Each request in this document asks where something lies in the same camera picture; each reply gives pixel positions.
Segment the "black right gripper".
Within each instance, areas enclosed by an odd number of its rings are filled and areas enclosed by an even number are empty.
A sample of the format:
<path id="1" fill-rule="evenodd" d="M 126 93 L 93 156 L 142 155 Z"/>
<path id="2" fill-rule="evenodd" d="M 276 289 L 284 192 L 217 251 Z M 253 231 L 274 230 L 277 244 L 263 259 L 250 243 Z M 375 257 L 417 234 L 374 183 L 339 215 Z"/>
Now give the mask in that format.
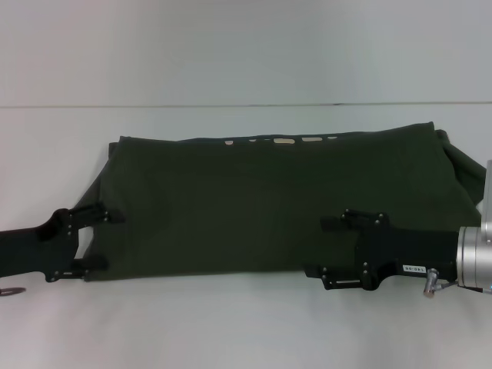
<path id="1" fill-rule="evenodd" d="M 352 267 L 309 264 L 308 278 L 320 279 L 324 289 L 374 291 L 386 278 L 424 278 L 435 269 L 445 281 L 457 280 L 456 231 L 419 231 L 392 227 L 384 212 L 346 209 L 340 216 L 322 217 L 323 232 L 360 231 Z"/>

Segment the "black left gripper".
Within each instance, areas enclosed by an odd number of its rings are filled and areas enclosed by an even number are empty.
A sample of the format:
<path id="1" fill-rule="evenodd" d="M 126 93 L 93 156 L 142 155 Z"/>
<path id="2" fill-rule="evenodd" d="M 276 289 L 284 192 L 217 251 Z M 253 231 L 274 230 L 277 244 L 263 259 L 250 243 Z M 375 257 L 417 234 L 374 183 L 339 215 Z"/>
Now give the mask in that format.
<path id="1" fill-rule="evenodd" d="M 98 224 L 120 224 L 125 216 L 103 203 L 79 208 L 59 209 L 38 227 L 1 232 L 1 276 L 40 272 L 49 283 L 55 282 L 71 267 L 71 279 L 90 280 L 108 269 L 101 255 L 75 259 L 78 230 Z"/>

